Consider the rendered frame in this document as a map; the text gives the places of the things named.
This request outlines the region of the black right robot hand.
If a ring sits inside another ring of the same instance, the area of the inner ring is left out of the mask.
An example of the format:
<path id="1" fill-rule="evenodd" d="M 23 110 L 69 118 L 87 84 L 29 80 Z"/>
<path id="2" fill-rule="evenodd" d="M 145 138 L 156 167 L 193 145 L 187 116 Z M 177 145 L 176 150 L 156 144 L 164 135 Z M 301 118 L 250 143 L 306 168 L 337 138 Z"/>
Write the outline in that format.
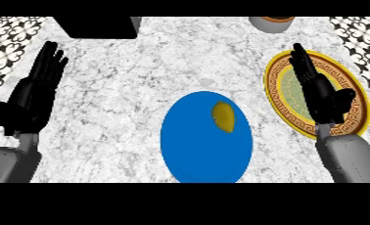
<path id="1" fill-rule="evenodd" d="M 328 78 L 316 72 L 312 60 L 298 43 L 293 44 L 288 62 L 293 66 L 313 121 L 319 124 L 341 124 L 343 115 L 350 109 L 355 91 L 350 88 L 334 89 Z"/>

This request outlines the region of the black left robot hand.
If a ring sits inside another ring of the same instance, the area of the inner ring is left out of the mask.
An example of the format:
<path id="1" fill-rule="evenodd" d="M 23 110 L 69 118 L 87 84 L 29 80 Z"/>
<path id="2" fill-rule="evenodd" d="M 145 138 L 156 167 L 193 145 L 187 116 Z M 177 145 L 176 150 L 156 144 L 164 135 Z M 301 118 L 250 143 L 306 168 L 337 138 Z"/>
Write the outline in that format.
<path id="1" fill-rule="evenodd" d="M 8 100 L 0 102 L 4 135 L 37 133 L 45 126 L 68 58 L 57 44 L 45 41 L 35 56 L 29 75 L 22 78 Z"/>

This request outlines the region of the yellow patterned plate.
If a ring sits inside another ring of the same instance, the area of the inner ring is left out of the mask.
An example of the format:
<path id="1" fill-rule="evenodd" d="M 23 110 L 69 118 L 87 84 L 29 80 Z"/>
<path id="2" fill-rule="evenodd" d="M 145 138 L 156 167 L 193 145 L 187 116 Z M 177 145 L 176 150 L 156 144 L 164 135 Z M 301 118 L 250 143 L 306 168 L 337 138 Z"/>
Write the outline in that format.
<path id="1" fill-rule="evenodd" d="M 362 86 L 346 67 L 324 54 L 306 51 L 315 69 L 330 80 L 337 90 L 355 91 L 349 112 L 343 115 L 343 124 L 331 128 L 331 135 L 361 135 L 368 127 L 370 106 Z M 288 126 L 310 139 L 315 138 L 315 121 L 309 115 L 301 88 L 288 62 L 290 51 L 278 53 L 264 70 L 264 91 L 278 116 Z"/>

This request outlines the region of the yellow lemon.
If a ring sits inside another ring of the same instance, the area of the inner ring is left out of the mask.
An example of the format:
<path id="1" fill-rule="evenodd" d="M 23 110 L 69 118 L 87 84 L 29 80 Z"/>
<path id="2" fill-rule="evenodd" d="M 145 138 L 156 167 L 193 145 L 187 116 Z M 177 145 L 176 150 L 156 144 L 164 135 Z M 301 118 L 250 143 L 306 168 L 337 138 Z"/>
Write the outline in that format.
<path id="1" fill-rule="evenodd" d="M 216 127 L 224 132 L 233 131 L 235 115 L 233 109 L 229 103 L 219 101 L 211 109 L 211 117 L 214 120 Z"/>

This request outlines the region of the blue plate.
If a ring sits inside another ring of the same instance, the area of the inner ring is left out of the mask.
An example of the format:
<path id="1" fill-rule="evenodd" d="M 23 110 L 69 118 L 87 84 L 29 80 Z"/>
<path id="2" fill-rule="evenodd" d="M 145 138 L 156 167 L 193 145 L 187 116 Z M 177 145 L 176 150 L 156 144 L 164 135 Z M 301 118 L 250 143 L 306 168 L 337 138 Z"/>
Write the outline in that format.
<path id="1" fill-rule="evenodd" d="M 216 125 L 216 110 L 232 111 L 233 128 Z M 159 149 L 168 171 L 182 183 L 235 183 L 248 166 L 253 138 L 248 121 L 219 93 L 185 95 L 170 107 L 159 129 Z"/>

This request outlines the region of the grey pot with orange rim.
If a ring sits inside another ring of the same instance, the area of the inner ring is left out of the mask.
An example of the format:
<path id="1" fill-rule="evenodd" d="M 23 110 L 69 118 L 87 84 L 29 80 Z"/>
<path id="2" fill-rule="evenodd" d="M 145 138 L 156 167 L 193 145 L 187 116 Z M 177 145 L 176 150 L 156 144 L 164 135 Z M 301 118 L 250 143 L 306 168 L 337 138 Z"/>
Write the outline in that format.
<path id="1" fill-rule="evenodd" d="M 250 17 L 251 25 L 264 33 L 282 33 L 294 20 L 294 17 Z"/>

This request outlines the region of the black appliance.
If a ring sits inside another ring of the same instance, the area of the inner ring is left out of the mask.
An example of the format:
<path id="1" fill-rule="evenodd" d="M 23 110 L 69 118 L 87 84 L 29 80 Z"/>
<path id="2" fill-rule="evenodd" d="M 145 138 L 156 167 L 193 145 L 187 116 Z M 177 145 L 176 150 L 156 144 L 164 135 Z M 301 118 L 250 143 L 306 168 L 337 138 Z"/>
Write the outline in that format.
<path id="1" fill-rule="evenodd" d="M 54 17 L 68 36 L 75 39 L 134 39 L 140 17 Z"/>

